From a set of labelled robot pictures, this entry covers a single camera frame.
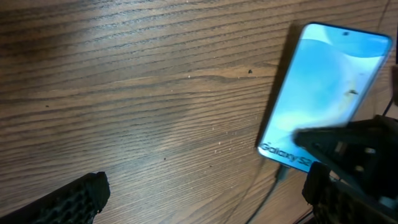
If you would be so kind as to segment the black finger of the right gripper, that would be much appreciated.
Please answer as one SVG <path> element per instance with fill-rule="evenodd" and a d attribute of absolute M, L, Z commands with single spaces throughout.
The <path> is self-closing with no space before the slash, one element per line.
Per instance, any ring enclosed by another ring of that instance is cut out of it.
<path fill-rule="evenodd" d="M 397 120 L 377 115 L 345 127 L 298 129 L 295 145 L 374 198 L 397 197 Z"/>

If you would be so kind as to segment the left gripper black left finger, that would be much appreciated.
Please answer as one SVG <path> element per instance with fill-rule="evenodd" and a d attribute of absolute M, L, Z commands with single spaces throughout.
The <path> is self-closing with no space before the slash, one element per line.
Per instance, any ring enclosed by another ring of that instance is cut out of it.
<path fill-rule="evenodd" d="M 93 223 L 110 195 L 106 174 L 88 173 L 1 217 L 1 224 Z"/>

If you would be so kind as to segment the Samsung Galaxy smartphone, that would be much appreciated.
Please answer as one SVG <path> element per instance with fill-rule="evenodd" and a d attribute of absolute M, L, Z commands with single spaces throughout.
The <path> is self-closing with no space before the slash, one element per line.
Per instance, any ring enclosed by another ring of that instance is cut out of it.
<path fill-rule="evenodd" d="M 350 121 L 392 46 L 392 38 L 385 34 L 306 24 L 257 145 L 258 153 L 308 172 L 316 158 L 295 145 L 294 132 Z"/>

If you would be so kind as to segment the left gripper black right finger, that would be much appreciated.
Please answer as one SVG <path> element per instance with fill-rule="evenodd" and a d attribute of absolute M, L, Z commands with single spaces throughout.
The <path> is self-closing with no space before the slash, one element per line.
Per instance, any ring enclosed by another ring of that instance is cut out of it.
<path fill-rule="evenodd" d="M 314 162 L 307 174 L 302 195 L 312 212 L 304 224 L 397 224 L 397 210 L 330 177 L 330 169 Z"/>

